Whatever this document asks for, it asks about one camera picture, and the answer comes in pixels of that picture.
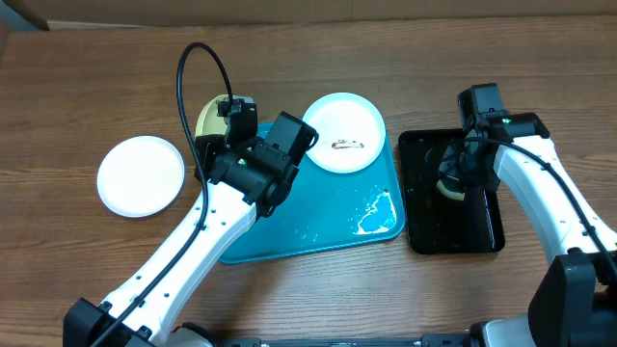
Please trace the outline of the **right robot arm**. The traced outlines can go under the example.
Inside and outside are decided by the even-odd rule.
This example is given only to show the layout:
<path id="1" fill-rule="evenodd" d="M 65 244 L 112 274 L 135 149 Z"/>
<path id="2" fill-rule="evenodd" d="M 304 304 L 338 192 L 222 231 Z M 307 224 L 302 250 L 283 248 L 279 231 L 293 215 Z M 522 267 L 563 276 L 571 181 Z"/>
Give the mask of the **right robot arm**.
<path id="1" fill-rule="evenodd" d="M 505 183 L 535 229 L 549 269 L 526 313 L 477 323 L 473 346 L 613 346 L 616 233 L 570 179 L 534 113 L 511 114 L 494 83 L 461 92 L 464 137 L 449 142 L 438 190 L 462 200 Z"/>

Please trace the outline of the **yellow-green plate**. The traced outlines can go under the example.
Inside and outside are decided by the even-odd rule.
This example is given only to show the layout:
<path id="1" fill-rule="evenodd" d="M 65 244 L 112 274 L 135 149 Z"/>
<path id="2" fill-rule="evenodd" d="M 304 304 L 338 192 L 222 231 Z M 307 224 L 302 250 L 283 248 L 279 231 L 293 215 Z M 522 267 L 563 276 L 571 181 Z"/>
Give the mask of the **yellow-green plate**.
<path id="1" fill-rule="evenodd" d="M 226 146 L 234 147 L 256 136 L 257 111 L 249 96 L 218 95 L 209 101 L 198 117 L 195 138 L 214 136 L 223 139 Z"/>

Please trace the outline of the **green and yellow sponge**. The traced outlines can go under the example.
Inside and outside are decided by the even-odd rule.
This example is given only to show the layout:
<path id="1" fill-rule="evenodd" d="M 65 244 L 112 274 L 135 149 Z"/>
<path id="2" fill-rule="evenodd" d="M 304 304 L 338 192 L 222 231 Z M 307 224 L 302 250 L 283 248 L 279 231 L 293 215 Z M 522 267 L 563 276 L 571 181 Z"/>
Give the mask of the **green and yellow sponge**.
<path id="1" fill-rule="evenodd" d="M 451 200 L 459 200 L 462 201 L 465 199 L 466 193 L 460 191 L 458 188 L 456 187 L 449 187 L 448 185 L 446 185 L 442 179 L 440 179 L 437 183 L 436 183 L 436 188 L 438 189 L 438 191 L 445 196 L 446 198 L 449 198 Z"/>

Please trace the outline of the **white plate with blue rim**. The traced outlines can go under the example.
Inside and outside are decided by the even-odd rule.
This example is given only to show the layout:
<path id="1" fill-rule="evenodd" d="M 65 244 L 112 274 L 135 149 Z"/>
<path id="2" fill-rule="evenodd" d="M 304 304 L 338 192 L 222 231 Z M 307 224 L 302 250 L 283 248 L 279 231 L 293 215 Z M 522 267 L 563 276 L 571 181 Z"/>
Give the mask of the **white plate with blue rim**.
<path id="1" fill-rule="evenodd" d="M 322 96 L 306 110 L 303 121 L 318 133 L 308 151 L 311 161 L 335 174 L 350 174 L 368 167 L 381 153 L 386 127 L 380 111 L 354 93 Z"/>

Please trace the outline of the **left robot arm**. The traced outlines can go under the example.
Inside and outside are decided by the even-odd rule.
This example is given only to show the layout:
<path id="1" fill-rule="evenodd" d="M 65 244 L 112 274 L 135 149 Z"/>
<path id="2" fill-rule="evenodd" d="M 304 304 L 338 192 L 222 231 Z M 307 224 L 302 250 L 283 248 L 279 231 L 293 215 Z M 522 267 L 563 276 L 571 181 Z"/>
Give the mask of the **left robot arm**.
<path id="1" fill-rule="evenodd" d="M 247 99 L 222 112 L 224 135 L 200 136 L 210 176 L 190 212 L 146 263 L 94 305 L 79 299 L 63 324 L 66 346 L 211 346 L 206 332 L 176 318 L 222 253 L 288 197 L 317 131 L 286 112 L 265 137 Z"/>

